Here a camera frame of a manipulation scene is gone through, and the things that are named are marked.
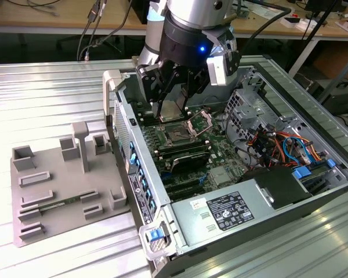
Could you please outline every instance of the power supply label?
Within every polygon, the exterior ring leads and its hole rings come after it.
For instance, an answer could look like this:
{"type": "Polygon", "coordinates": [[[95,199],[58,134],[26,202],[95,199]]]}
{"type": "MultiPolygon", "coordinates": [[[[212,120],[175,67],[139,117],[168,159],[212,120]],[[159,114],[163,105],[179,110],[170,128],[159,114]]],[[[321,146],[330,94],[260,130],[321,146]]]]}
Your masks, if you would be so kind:
{"type": "Polygon", "coordinates": [[[222,231],[254,219],[238,191],[209,200],[206,203],[222,231]]]}

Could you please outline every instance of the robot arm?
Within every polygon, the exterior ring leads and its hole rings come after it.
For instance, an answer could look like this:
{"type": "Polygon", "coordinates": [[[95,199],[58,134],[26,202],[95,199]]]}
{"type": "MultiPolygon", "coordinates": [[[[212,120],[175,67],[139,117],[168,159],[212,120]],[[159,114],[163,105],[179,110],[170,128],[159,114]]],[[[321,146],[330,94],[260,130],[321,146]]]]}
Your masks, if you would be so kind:
{"type": "Polygon", "coordinates": [[[165,14],[157,61],[136,68],[155,117],[161,116],[174,85],[182,85],[176,105],[183,112],[187,100],[202,93],[209,82],[218,86],[231,82],[240,62],[235,38],[222,25],[232,0],[169,0],[166,5],[163,1],[151,3],[165,14]]]}

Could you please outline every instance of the aluminum extrusion table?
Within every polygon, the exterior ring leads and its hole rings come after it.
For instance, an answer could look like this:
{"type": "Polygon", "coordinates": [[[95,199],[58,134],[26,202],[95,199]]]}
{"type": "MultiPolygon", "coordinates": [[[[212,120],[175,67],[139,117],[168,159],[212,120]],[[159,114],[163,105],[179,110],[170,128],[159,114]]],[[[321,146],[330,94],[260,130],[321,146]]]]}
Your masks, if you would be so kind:
{"type": "MultiPolygon", "coordinates": [[[[246,60],[278,72],[262,56],[246,60]]],[[[130,60],[0,65],[0,277],[150,277],[131,213],[23,248],[12,244],[11,148],[57,147],[69,124],[80,120],[88,123],[89,139],[106,134],[102,73],[130,66],[130,60]]],[[[219,276],[348,277],[348,193],[177,277],[219,276]]]]}

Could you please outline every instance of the blue latch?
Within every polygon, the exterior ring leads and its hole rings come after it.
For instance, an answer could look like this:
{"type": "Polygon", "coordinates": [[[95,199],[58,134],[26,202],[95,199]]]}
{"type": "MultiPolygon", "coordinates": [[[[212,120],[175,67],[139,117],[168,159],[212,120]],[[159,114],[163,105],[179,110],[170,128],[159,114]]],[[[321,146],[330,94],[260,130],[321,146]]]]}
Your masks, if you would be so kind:
{"type": "Polygon", "coordinates": [[[154,242],[159,239],[163,239],[165,237],[164,231],[161,228],[150,231],[149,240],[150,242],[154,242]]]}
{"type": "Polygon", "coordinates": [[[147,190],[147,188],[148,188],[148,183],[147,183],[147,181],[146,181],[146,179],[144,178],[144,179],[142,179],[142,185],[143,185],[143,190],[144,191],[146,191],[147,190]]]}
{"type": "Polygon", "coordinates": [[[142,169],[139,170],[139,176],[140,178],[144,178],[144,172],[142,169]]]}
{"type": "Polygon", "coordinates": [[[151,205],[151,209],[152,209],[152,211],[153,211],[153,213],[155,213],[155,211],[156,211],[156,204],[155,204],[155,201],[151,201],[150,202],[150,205],[151,205]]]}
{"type": "Polygon", "coordinates": [[[297,178],[303,178],[311,174],[311,171],[308,170],[306,166],[301,166],[298,168],[295,168],[295,171],[293,172],[295,177],[297,178]]]}
{"type": "Polygon", "coordinates": [[[133,153],[132,157],[130,158],[130,164],[135,164],[135,160],[137,159],[137,154],[133,153]]]}
{"type": "Polygon", "coordinates": [[[332,160],[331,158],[329,158],[327,160],[327,165],[330,167],[330,168],[333,168],[335,167],[336,163],[334,162],[334,160],[332,160]]]}
{"type": "Polygon", "coordinates": [[[152,197],[151,191],[148,189],[148,190],[147,190],[147,193],[146,193],[146,199],[147,199],[147,200],[150,200],[151,197],[152,197]]]}

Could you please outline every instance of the green circuit board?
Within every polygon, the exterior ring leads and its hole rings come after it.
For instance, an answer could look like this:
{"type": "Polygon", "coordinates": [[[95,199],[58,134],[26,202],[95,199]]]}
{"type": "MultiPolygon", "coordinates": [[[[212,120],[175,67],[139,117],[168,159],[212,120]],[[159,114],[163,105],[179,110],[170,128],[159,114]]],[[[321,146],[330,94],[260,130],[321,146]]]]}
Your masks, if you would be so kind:
{"type": "MultiPolygon", "coordinates": [[[[190,109],[190,111],[193,115],[201,112],[200,108],[190,109]]],[[[207,119],[201,114],[194,117],[191,123],[197,134],[209,126],[207,119]]],[[[169,197],[181,200],[195,196],[198,193],[192,195],[191,190],[189,190],[191,186],[194,189],[193,192],[204,193],[217,190],[234,184],[247,171],[248,168],[235,152],[233,145],[222,133],[221,127],[213,117],[211,117],[211,123],[212,127],[199,136],[194,136],[189,132],[185,120],[175,123],[141,126],[144,139],[169,197]],[[209,141],[209,144],[204,146],[201,144],[204,141],[209,141]],[[188,148],[189,144],[200,145],[201,147],[188,148]],[[178,149],[183,147],[183,152],[179,151],[170,158],[156,155],[170,147],[178,149]],[[171,166],[175,158],[204,152],[209,155],[209,159],[204,165],[189,171],[171,173],[171,166]]]]}

